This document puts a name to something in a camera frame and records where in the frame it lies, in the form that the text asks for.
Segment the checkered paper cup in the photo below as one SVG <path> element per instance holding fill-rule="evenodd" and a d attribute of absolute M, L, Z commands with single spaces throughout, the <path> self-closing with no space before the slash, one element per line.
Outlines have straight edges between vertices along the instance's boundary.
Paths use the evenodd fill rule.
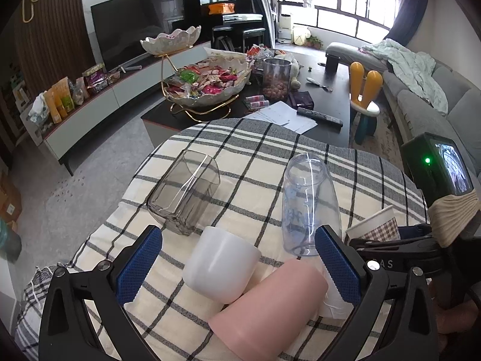
<path fill-rule="evenodd" d="M 348 244 L 353 239 L 378 242 L 400 240 L 400 232 L 393 206 L 389 205 L 348 228 L 344 237 L 344 243 Z"/>

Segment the translucent white cup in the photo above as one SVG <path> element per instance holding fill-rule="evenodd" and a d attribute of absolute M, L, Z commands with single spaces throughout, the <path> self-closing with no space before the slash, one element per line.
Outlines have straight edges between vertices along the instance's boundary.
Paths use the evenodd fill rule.
<path fill-rule="evenodd" d="M 320 271 L 328 284 L 328 290 L 320 304 L 320 316 L 330 319 L 347 319 L 353 310 L 353 305 L 343 301 L 324 264 L 321 264 Z"/>

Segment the pink plastic cup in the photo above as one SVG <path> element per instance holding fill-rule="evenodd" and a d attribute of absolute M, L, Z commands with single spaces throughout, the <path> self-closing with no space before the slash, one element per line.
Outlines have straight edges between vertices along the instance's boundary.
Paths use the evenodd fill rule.
<path fill-rule="evenodd" d="M 210 319 L 209 326 L 239 359 L 274 360 L 316 314 L 328 288 L 316 267 L 291 259 Z"/>

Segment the white plastic cup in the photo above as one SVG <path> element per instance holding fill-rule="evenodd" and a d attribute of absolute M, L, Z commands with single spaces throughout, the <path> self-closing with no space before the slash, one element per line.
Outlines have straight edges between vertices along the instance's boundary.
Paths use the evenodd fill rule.
<path fill-rule="evenodd" d="M 182 271 L 193 291 L 222 304 L 245 291 L 261 252 L 245 239 L 218 227 L 206 227 Z"/>

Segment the smoky square glass cup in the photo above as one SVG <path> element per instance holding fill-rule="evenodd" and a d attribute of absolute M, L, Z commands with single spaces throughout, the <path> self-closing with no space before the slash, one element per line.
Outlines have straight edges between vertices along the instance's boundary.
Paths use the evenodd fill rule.
<path fill-rule="evenodd" d="M 149 194 L 147 208 L 156 220 L 164 220 L 168 229 L 189 236 L 219 185 L 216 160 L 184 149 Z"/>

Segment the clear plastic bottle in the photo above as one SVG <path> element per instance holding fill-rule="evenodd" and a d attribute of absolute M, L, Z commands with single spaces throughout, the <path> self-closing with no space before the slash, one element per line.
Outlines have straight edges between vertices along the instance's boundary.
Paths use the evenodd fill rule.
<path fill-rule="evenodd" d="M 284 250 L 294 256 L 315 256 L 316 230 L 324 225 L 342 235 L 334 184 L 318 155 L 300 153 L 289 160 L 284 172 L 281 220 Z"/>

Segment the grey sectional sofa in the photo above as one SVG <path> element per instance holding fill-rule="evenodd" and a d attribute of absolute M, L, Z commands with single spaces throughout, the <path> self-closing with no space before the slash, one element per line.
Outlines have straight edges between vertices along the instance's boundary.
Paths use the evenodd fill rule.
<path fill-rule="evenodd" d="M 332 42 L 325 51 L 347 66 L 363 64 L 383 77 L 383 91 L 402 142 L 422 133 L 455 141 L 474 177 L 480 177 L 480 89 L 431 55 L 392 39 L 353 47 Z"/>

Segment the yellow rabbit ear stool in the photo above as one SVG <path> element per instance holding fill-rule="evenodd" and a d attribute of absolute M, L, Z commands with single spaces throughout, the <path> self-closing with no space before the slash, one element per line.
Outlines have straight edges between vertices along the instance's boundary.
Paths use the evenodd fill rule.
<path fill-rule="evenodd" d="M 355 143 L 361 145 L 366 136 L 374 136 L 378 125 L 380 108 L 375 103 L 381 87 L 383 77 L 380 72 L 370 70 L 365 72 L 364 65 L 353 62 L 349 66 L 350 75 L 350 106 L 351 122 L 357 115 L 360 120 L 355 131 Z"/>

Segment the light green blanket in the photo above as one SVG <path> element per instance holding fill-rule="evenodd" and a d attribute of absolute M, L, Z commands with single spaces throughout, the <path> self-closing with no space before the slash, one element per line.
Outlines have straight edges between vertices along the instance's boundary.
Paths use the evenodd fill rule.
<path fill-rule="evenodd" d="M 360 48 L 373 57 L 388 62 L 396 77 L 418 97 L 426 100 L 439 113 L 446 115 L 449 102 L 439 83 L 432 77 L 436 61 L 422 51 L 413 52 L 407 47 L 384 39 L 377 44 Z"/>

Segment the black remote control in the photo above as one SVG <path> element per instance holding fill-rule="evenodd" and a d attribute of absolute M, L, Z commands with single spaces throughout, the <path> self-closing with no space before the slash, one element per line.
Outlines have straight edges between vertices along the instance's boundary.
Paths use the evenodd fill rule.
<path fill-rule="evenodd" d="M 333 117 L 333 116 L 329 116 L 327 114 L 319 113 L 317 111 L 310 110 L 310 109 L 307 109 L 307 108 L 298 108 L 297 114 L 299 116 L 304 116 L 304 117 L 310 118 L 310 119 L 312 119 L 316 122 L 326 122 L 326 123 L 329 123 L 331 125 L 335 125 L 338 128 L 343 127 L 343 122 L 340 119 L 338 119 L 336 117 Z"/>

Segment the plaid tablecloth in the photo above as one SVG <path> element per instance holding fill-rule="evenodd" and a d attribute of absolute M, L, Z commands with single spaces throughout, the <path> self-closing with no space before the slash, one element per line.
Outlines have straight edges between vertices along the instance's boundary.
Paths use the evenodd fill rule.
<path fill-rule="evenodd" d="M 75 253 L 68 264 L 71 272 L 91 270 L 102 259 L 114 258 L 153 223 L 147 197 L 185 149 L 216 160 L 220 185 L 202 223 L 230 231 L 260 250 L 253 284 L 289 258 L 281 232 L 282 186 L 289 159 L 300 153 L 314 153 L 326 163 L 342 229 L 389 206 L 401 226 L 428 219 L 414 183 L 389 161 L 333 147 L 267 122 L 225 119 L 187 128 L 152 151 L 135 172 L 117 209 Z M 167 227 L 162 234 L 160 254 L 137 297 L 126 306 L 129 317 L 162 360 L 233 359 L 208 325 L 221 305 L 182 281 L 182 270 L 199 236 L 181 236 Z"/>

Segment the white paper sheets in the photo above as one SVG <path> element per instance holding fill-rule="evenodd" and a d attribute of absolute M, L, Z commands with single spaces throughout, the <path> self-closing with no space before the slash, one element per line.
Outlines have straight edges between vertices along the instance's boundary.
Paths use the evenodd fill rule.
<path fill-rule="evenodd" d="M 317 123 L 305 116 L 300 116 L 297 111 L 284 102 L 277 102 L 266 108 L 245 116 L 247 119 L 273 123 L 290 131 L 303 134 L 317 127 Z"/>

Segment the black mug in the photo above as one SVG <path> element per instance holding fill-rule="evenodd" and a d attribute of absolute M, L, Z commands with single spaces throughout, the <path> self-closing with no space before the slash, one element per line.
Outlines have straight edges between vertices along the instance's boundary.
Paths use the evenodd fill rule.
<path fill-rule="evenodd" d="M 335 74 L 338 70 L 340 57 L 337 55 L 326 55 L 325 72 Z"/>

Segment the clear jar of nuts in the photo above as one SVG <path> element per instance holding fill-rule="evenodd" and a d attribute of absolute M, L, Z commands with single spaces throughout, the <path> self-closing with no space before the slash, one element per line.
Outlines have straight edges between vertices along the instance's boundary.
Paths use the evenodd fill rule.
<path fill-rule="evenodd" d="M 262 94 L 265 99 L 276 102 L 288 97 L 291 65 L 284 59 L 268 58 L 263 61 Z"/>

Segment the grey tv cabinet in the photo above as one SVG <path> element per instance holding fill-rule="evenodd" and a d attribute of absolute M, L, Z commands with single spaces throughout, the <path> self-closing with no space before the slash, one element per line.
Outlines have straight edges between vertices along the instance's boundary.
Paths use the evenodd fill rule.
<path fill-rule="evenodd" d="M 177 51 L 165 60 L 157 58 L 154 63 L 140 71 L 126 75 L 49 129 L 43 136 L 44 145 L 55 160 L 73 174 L 69 166 L 69 152 L 84 136 L 128 102 L 159 86 L 163 78 L 173 74 L 175 67 L 203 60 L 207 56 L 208 47 L 210 44 L 205 42 L 184 51 Z"/>

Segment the blue right curtain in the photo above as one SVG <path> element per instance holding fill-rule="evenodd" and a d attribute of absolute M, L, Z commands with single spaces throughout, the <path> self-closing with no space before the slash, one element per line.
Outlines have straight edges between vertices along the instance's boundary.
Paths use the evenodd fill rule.
<path fill-rule="evenodd" d="M 429 0 L 400 0 L 395 22 L 385 39 L 407 46 L 412 40 L 425 15 Z"/>

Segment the white tiered snack bowl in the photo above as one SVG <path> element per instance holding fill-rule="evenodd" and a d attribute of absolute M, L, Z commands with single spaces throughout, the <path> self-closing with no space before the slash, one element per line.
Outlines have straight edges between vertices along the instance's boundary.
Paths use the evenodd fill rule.
<path fill-rule="evenodd" d="M 176 67 L 172 57 L 190 51 L 200 35 L 201 27 L 191 26 L 140 41 L 147 53 L 173 69 L 172 75 L 161 75 L 161 91 L 171 103 L 170 112 L 185 113 L 194 122 L 220 110 L 228 116 L 231 104 L 250 82 L 253 69 L 253 61 L 247 55 L 209 47 L 205 48 L 207 57 L 203 60 Z"/>

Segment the black television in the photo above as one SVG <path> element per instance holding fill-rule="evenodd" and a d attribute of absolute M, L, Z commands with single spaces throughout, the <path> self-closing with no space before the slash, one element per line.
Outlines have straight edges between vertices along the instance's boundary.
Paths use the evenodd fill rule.
<path fill-rule="evenodd" d="M 91 7 L 103 63 L 111 70 L 145 53 L 140 41 L 171 33 L 182 0 L 108 0 Z"/>

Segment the piano stool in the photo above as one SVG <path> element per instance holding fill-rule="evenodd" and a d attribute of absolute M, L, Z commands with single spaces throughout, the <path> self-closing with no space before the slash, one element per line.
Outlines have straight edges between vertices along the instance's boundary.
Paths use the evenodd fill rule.
<path fill-rule="evenodd" d="M 212 29 L 211 45 L 222 51 L 246 53 L 253 45 L 262 45 L 265 28 L 239 29 L 217 26 Z"/>

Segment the black piano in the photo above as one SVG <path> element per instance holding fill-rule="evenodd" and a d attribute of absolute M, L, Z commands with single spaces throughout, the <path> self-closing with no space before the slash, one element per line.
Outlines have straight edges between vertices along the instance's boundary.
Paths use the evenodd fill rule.
<path fill-rule="evenodd" d="M 264 28 L 262 15 L 255 13 L 252 0 L 182 0 L 183 23 L 201 29 L 198 42 L 212 41 L 212 29 L 233 26 L 239 29 Z"/>

